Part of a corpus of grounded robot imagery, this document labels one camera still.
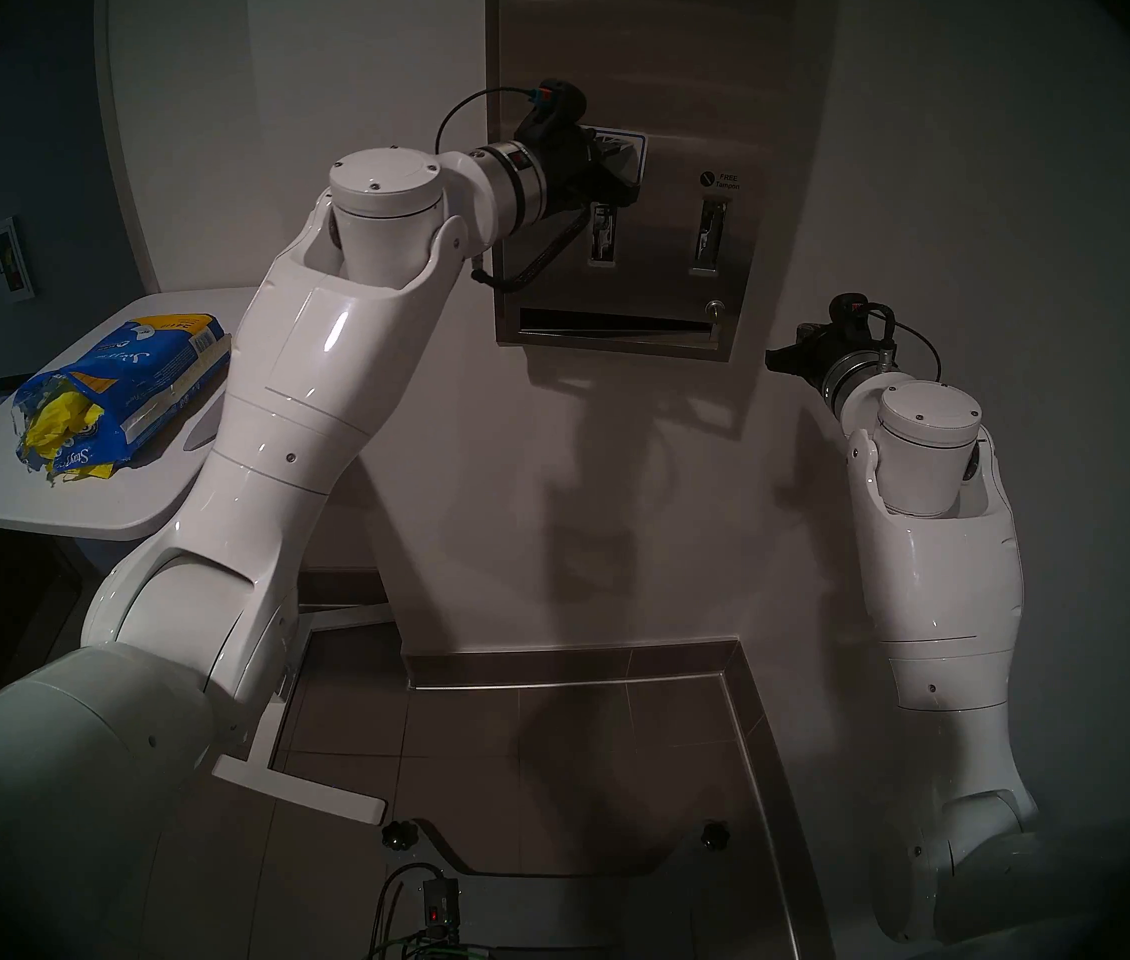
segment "white table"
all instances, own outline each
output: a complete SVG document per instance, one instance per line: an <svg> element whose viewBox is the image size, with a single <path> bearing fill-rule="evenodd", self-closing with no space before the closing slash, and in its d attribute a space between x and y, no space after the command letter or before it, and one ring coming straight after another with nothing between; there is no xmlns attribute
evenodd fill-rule
<svg viewBox="0 0 1130 960"><path fill-rule="evenodd" d="M235 333L253 297L253 288L218 288L198 293L159 293L131 302L58 357L44 370L70 364L112 330L134 316L209 313L224 333ZM0 527L95 540L137 540L150 536L173 515L209 454L218 416L225 370L165 428L139 450L131 464L112 478L54 481L43 471L28 471L14 450L14 401L0 404Z"/></svg>

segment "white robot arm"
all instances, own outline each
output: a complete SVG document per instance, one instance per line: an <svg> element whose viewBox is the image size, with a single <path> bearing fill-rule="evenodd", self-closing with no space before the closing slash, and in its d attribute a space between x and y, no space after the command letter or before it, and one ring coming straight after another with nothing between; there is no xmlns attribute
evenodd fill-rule
<svg viewBox="0 0 1130 960"><path fill-rule="evenodd" d="M962 863L1036 817L1009 749L1015 517L979 403L894 370L889 308L849 293L831 320L766 365L814 384L847 438L863 599L898 691L905 763L872 847L876 918L896 940L942 937Z"/></svg>
<svg viewBox="0 0 1130 960"><path fill-rule="evenodd" d="M581 91L546 80L533 102L511 142L334 163L233 339L188 498L103 582L82 648L0 692L0 900L37 939L101 911L211 743L247 738L295 638L320 510L400 402L464 261L555 212L635 200L577 125Z"/></svg>

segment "green cable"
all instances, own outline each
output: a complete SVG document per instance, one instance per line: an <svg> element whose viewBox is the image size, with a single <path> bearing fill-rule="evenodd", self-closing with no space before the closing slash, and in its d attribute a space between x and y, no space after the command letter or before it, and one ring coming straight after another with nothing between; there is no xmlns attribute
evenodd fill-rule
<svg viewBox="0 0 1130 960"><path fill-rule="evenodd" d="M446 955L468 955L476 960L489 960L489 953L475 953L470 950L455 950L453 946L418 946L406 955L427 955L428 953L445 953Z"/></svg>
<svg viewBox="0 0 1130 960"><path fill-rule="evenodd" d="M375 958L375 955L379 955L380 953L385 952L389 946L399 946L401 943L407 943L410 940L416 939L417 936L418 936L418 933L414 933L411 935L402 935L402 937L400 937L400 940L391 940L390 942L380 943L373 950L368 951L368 953L365 953L364 960L373 960Z"/></svg>

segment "yellow package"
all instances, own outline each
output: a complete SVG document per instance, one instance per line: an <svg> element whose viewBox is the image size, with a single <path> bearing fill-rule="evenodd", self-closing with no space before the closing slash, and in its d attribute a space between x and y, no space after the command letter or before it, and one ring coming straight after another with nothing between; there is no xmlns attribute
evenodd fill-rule
<svg viewBox="0 0 1130 960"><path fill-rule="evenodd" d="M85 433L103 414L103 408L89 402L89 399L75 389L67 389L56 398L51 398L36 418L27 426L27 433L21 438L23 454L35 451L46 461L55 461L59 451L71 446L75 436ZM50 464L49 475L66 475L77 478L110 478L113 465L110 463L71 466L59 471Z"/></svg>

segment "sanitary pad package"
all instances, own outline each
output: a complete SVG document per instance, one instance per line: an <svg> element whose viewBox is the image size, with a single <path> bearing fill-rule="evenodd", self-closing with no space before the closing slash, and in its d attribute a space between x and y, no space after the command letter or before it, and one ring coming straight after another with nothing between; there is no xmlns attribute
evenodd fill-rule
<svg viewBox="0 0 1130 960"><path fill-rule="evenodd" d="M227 365L231 339L205 313L130 320L18 387L18 457L50 478L110 478Z"/></svg>

